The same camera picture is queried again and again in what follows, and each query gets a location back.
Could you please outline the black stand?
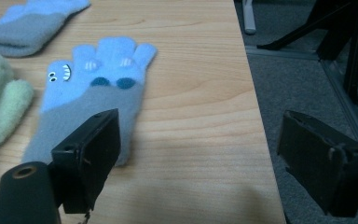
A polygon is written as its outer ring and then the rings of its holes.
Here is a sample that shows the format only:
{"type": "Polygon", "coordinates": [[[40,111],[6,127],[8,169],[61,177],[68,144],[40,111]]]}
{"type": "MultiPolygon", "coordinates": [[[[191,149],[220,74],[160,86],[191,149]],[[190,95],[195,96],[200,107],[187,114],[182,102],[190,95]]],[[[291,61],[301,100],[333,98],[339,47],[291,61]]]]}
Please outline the black stand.
{"type": "Polygon", "coordinates": [[[280,39],[257,47],[280,50],[317,29],[327,31],[316,50],[320,60],[334,61],[350,43],[343,89],[358,105],[358,0],[316,0],[303,25],[280,39]]]}

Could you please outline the white table frame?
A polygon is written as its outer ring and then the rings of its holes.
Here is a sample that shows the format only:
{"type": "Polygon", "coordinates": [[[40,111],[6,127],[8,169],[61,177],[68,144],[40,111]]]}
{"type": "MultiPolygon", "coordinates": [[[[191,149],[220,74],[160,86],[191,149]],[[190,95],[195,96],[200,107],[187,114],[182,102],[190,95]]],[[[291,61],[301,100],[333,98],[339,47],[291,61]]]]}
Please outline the white table frame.
{"type": "Polygon", "coordinates": [[[242,0],[242,10],[244,19],[244,32],[247,35],[254,35],[256,33],[256,27],[253,0],[242,0]]]}

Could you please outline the metal floor rail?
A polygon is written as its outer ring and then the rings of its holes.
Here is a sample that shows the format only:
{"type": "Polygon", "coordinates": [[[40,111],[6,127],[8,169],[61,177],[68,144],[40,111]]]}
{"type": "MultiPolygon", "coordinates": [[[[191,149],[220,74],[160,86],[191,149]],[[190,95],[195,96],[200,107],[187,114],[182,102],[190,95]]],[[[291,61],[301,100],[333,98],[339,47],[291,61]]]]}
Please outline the metal floor rail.
{"type": "Polygon", "coordinates": [[[315,52],[301,50],[267,50],[259,49],[256,46],[246,46],[249,55],[271,56],[280,58],[291,58],[318,62],[324,70],[327,79],[335,92],[336,97],[344,112],[345,118],[351,126],[355,138],[358,140],[358,105],[356,105],[343,89],[343,80],[340,77],[340,70],[335,61],[320,60],[315,52]]]}

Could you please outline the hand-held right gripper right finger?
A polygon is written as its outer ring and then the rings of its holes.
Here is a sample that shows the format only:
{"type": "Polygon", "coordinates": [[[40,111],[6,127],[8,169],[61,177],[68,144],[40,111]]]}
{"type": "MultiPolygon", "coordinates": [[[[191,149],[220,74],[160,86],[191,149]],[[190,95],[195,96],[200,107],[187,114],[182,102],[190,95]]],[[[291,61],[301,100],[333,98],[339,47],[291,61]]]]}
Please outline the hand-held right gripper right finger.
{"type": "Polygon", "coordinates": [[[333,217],[357,215],[357,141],[312,116],[287,110],[277,154],[324,213],[333,217]]]}

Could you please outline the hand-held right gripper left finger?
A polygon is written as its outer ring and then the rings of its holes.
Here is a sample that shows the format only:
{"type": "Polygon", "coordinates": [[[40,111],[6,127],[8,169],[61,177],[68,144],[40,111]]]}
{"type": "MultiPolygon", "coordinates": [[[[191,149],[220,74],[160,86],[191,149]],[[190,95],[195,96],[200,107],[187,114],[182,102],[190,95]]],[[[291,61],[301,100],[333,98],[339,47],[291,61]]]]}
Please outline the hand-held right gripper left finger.
{"type": "Polygon", "coordinates": [[[86,214],[103,190],[120,154],[118,111],[88,118],[51,150],[57,204],[67,214],[86,214]]]}

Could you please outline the blue and grey glove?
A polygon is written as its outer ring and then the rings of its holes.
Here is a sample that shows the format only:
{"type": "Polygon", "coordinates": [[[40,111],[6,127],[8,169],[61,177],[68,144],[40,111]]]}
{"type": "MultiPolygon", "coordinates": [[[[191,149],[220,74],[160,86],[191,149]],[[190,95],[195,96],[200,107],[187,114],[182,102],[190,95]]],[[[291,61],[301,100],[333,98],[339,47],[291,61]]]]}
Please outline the blue and grey glove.
{"type": "Polygon", "coordinates": [[[41,50],[72,15],[90,0],[27,0],[9,7],[0,18],[0,54],[25,57],[41,50]]]}

